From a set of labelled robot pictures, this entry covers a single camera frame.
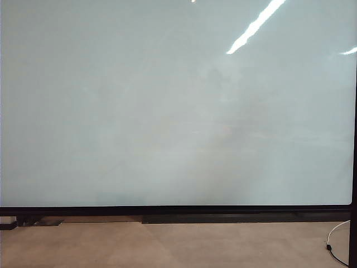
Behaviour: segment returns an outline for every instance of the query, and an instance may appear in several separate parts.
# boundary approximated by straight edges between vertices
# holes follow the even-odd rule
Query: cable
[[[345,221],[345,222],[342,222],[342,223],[338,224],[337,226],[335,226],[335,227],[331,230],[331,232],[329,233],[329,235],[328,235],[328,237],[327,237],[327,241],[326,241],[326,249],[327,249],[328,251],[330,251],[331,256],[332,256],[336,261],[338,261],[338,262],[341,263],[342,265],[345,265],[346,267],[348,267],[348,264],[346,264],[345,262],[341,261],[339,258],[337,258],[337,257],[335,256],[335,254],[334,254],[334,252],[332,251],[332,247],[331,247],[331,245],[329,244],[329,242],[330,242],[330,236],[331,236],[331,234],[333,233],[333,231],[336,230],[337,228],[339,228],[341,225],[343,225],[343,224],[345,224],[345,223],[348,223],[348,222],[350,222],[350,221]]]

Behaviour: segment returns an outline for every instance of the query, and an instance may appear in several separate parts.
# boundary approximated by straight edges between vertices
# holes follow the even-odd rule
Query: whiteboard
[[[1,5],[1,206],[350,204],[357,1]]]

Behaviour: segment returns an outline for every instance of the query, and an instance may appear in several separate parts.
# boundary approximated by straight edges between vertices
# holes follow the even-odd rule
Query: floor
[[[2,268],[343,267],[337,223],[62,223],[1,232]],[[331,237],[348,260],[349,225]]]

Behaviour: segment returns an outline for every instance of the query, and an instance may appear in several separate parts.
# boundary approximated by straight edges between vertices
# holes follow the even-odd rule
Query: black pole
[[[357,268],[357,96],[355,101],[355,137],[353,157],[352,211],[350,222],[349,267]]]
[[[349,267],[357,267],[357,211],[351,213]]]

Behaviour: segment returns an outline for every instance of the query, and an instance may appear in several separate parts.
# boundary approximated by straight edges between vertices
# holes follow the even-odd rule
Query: black cable connector
[[[326,249],[327,249],[328,251],[330,251],[331,256],[332,256],[336,261],[338,261],[338,262],[341,263],[342,265],[345,265],[346,267],[348,267],[348,264],[344,263],[343,261],[341,261],[339,258],[337,258],[337,257],[335,256],[335,254],[334,254],[333,251],[332,251],[332,247],[331,247],[330,244],[326,244]]]

